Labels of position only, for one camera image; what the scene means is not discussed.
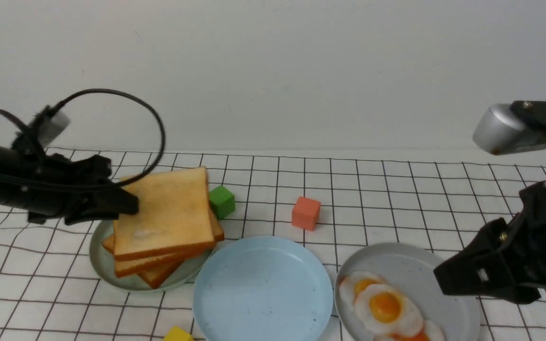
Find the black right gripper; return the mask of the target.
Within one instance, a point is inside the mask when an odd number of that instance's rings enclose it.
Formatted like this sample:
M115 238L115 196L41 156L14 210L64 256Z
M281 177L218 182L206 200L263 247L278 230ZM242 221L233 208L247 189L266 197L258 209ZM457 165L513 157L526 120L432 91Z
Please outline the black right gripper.
M531 304L546 290L546 181L519 192L521 211L492 220L433 270L443 294Z

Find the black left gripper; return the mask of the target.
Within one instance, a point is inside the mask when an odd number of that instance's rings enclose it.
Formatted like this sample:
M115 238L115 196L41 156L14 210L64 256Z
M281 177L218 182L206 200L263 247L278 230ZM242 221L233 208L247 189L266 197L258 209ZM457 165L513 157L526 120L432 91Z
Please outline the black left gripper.
M111 175L112 162L106 157L94 155L72 162L60 154L54 154L37 169L35 179L76 187L111 184ZM61 219L71 226L95 220L117 220L120 215L139 212L139 199L122 188L81 193L33 188L29 191L32 194L27 208L29 223L44 224L48 220Z

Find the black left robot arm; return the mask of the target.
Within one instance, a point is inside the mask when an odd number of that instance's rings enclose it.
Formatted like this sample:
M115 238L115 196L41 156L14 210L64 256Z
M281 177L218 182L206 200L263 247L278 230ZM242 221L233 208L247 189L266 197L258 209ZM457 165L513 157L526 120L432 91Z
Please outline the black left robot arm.
M72 161L0 147L0 205L27 211L29 223L115 220L139 211L136 196L113 183L111 161L94 155Z

